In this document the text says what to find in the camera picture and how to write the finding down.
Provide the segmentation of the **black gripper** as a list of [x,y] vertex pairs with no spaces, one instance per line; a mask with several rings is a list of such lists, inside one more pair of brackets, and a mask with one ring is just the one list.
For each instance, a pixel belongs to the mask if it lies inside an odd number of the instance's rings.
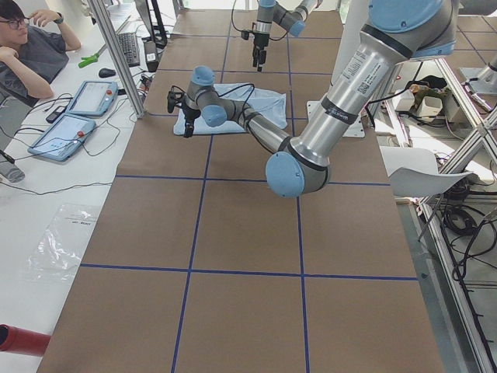
[[184,99],[182,101],[182,111],[186,121],[183,137],[191,138],[193,136],[194,122],[200,117],[200,110],[194,101],[191,99]]
[[269,34],[253,31],[254,47],[252,50],[252,67],[258,72],[262,71],[263,65],[266,63],[266,50],[269,45]]

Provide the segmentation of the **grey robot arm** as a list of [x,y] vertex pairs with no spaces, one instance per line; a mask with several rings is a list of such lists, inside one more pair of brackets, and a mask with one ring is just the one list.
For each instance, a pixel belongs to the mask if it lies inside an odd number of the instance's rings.
[[250,30],[242,32],[246,40],[250,34],[254,36],[252,66],[257,71],[262,71],[262,67],[266,63],[266,48],[269,45],[270,30],[274,23],[291,36],[298,37],[305,28],[306,19],[321,4],[321,0],[301,1],[294,10],[288,10],[275,0],[259,1],[256,21]]
[[209,127],[234,121],[271,152],[266,180],[281,197],[299,197],[320,190],[329,181],[329,153],[368,104],[387,73],[410,59],[451,54],[457,1],[371,1],[360,30],[360,44],[340,76],[315,107],[306,128],[291,137],[244,101],[220,97],[214,73],[207,66],[193,70],[180,101],[187,137],[202,117]]

